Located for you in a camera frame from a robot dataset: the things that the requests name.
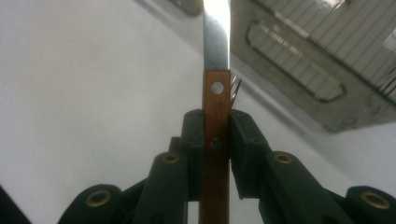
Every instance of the white surface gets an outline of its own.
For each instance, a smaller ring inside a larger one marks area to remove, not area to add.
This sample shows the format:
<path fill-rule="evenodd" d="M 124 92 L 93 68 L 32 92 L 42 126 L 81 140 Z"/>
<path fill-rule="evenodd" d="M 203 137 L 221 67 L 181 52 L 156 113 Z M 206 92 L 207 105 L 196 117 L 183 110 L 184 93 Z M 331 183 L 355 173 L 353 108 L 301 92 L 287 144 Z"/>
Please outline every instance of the white surface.
<path fill-rule="evenodd" d="M 126 189 L 148 175 L 201 105 L 201 19 L 160 0 L 0 3 L 0 183 L 32 222 L 57 222 L 87 187 Z M 273 150 L 339 194 L 369 185 L 396 195 L 395 123 L 327 133 L 232 64 L 246 76 L 234 108 Z M 232 188 L 232 223 L 261 223 L 257 208 Z M 197 223 L 196 203 L 189 216 Z"/>

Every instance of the knife blade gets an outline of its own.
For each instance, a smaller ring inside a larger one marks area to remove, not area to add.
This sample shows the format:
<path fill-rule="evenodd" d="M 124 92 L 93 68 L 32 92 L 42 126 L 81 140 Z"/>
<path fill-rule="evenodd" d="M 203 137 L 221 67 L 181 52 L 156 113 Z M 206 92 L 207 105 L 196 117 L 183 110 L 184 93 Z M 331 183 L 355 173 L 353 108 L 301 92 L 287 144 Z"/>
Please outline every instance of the knife blade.
<path fill-rule="evenodd" d="M 230 68 L 230 2 L 204 0 L 205 69 Z"/>
<path fill-rule="evenodd" d="M 204 0 L 205 175 L 200 224 L 229 223 L 230 4 Z"/>

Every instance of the rivet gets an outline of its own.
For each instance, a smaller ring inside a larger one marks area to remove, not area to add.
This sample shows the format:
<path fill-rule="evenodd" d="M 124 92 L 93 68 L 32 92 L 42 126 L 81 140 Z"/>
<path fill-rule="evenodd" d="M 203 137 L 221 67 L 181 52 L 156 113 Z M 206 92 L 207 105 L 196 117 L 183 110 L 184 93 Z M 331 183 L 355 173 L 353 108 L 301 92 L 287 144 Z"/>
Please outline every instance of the rivet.
<path fill-rule="evenodd" d="M 221 94 L 224 91 L 224 86 L 221 82 L 214 82 L 211 88 L 212 92 L 216 95 Z"/>
<path fill-rule="evenodd" d="M 222 142 L 219 138 L 214 138 L 212 142 L 210 142 L 210 147 L 215 150 L 220 150 L 222 148 Z"/>

